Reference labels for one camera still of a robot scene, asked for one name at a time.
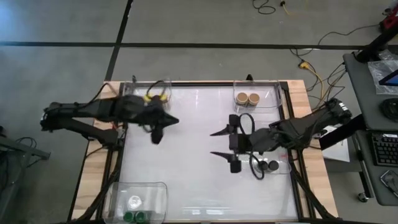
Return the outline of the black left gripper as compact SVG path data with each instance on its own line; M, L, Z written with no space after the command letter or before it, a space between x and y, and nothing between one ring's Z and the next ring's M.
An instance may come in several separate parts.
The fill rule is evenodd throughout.
M153 96L138 116L139 126L146 133L150 133L153 144L159 144L163 138L163 129L179 123L178 118L164 111L160 96Z

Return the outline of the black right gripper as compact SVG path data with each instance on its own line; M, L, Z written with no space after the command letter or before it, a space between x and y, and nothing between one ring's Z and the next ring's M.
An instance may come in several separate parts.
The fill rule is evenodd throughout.
M229 162L230 172L235 174L241 172L240 154L245 154L251 143L249 142L249 135L244 132L241 117L236 114L229 115L229 124L221 131L217 131L210 136L229 135L229 149L232 154L225 152L211 152L216 156L220 156Z

